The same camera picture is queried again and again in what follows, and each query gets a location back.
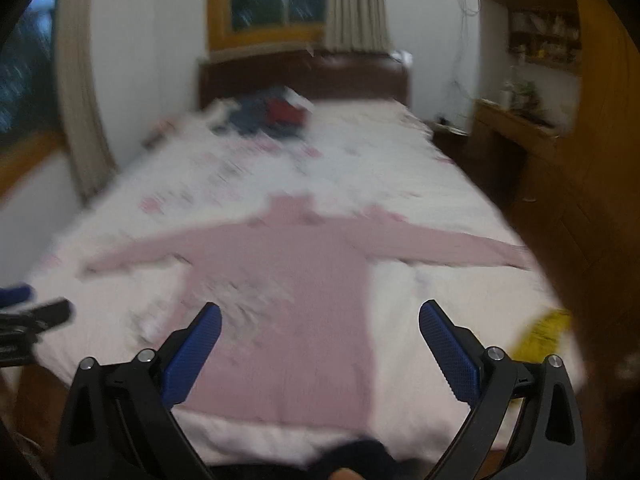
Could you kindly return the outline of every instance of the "wooden window frame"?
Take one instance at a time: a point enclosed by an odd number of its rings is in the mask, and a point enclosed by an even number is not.
[[[284,23],[277,27],[252,27],[235,32],[230,6],[231,0],[207,0],[209,51],[258,43],[318,43],[324,35],[324,23]]]
[[[49,155],[65,148],[65,136],[60,132],[35,132],[18,140],[0,155],[0,199]]]

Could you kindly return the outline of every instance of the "blue textured pad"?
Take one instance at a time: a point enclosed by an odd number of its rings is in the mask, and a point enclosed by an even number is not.
[[[23,303],[31,299],[33,289],[26,283],[12,288],[0,288],[0,308]]]
[[[184,402],[222,330],[220,307],[209,305],[200,322],[175,353],[162,378],[162,403],[170,408]]]
[[[429,302],[420,308],[418,323],[456,399],[473,407],[480,398],[478,368]]]

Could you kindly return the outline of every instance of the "pink sweater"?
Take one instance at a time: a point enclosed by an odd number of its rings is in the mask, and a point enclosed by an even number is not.
[[[322,218],[277,196],[261,219],[139,240],[89,268],[179,256],[192,267],[162,339],[207,301],[223,329],[185,405],[226,418],[363,432],[372,403],[367,259],[527,267],[526,250],[418,227],[381,209]]]

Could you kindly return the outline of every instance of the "yellow cloth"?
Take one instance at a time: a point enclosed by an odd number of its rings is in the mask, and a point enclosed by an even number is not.
[[[569,329],[571,314],[564,309],[550,309],[524,334],[511,359],[526,363],[541,363],[549,354],[558,352],[560,336]]]

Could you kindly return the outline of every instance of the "pile of clothes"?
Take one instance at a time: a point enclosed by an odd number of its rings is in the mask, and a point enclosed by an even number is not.
[[[263,132],[272,139],[302,137],[311,103],[293,90],[272,87],[236,99],[225,123],[212,127],[217,134],[235,130],[242,137]]]

